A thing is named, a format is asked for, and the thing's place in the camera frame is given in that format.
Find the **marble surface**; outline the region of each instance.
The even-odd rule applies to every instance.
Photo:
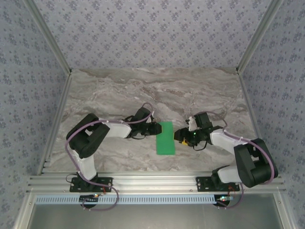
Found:
[[[50,171],[75,171],[64,150],[66,134],[88,113],[119,120],[134,115],[144,102],[153,104],[158,121],[172,121],[174,131],[199,111],[214,111],[231,133],[254,138],[237,76],[215,68],[73,70]],[[213,125],[223,123],[210,116]],[[176,155],[156,154],[155,136],[144,140],[106,138],[95,156],[98,171],[210,171],[232,164],[234,156],[208,144],[203,151],[175,142]]]

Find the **wallpaper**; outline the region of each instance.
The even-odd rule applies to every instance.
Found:
[[[286,0],[243,73],[264,139],[305,228],[305,2]]]
[[[37,172],[65,74],[22,0],[0,1],[0,228]]]
[[[71,68],[235,67],[270,0],[35,0]]]

